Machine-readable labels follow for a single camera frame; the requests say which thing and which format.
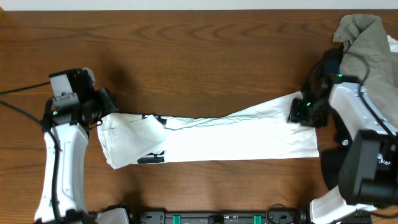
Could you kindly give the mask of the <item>white t-shirt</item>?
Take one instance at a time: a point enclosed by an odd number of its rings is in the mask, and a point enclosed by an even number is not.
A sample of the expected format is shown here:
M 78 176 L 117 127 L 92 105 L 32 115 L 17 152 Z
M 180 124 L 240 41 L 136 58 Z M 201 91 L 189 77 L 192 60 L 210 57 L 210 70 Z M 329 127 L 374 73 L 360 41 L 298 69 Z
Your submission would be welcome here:
M 314 128 L 287 120 L 301 92 L 221 118 L 112 113 L 98 138 L 113 169 L 131 164 L 318 157 Z

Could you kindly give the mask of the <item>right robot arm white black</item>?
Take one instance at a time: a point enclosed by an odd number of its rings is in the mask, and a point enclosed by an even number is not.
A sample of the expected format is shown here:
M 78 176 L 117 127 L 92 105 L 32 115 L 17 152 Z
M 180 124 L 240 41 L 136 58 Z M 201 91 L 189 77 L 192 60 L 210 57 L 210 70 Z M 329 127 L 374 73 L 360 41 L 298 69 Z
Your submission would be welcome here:
M 342 223 L 397 205 L 397 128 L 376 109 L 363 81 L 341 73 L 307 77 L 300 91 L 288 121 L 320 128 L 334 113 L 349 136 L 337 185 L 310 202 L 311 223 Z

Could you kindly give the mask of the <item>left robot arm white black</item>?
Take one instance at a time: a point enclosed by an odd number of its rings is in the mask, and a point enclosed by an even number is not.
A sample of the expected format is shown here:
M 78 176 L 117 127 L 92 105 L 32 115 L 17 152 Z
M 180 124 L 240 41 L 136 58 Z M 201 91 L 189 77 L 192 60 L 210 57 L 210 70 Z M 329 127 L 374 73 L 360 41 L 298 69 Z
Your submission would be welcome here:
M 48 99 L 40 128 L 46 163 L 35 223 L 94 223 L 84 196 L 84 162 L 90 126 L 117 110 L 108 89 L 92 90 L 85 101 L 70 93 Z

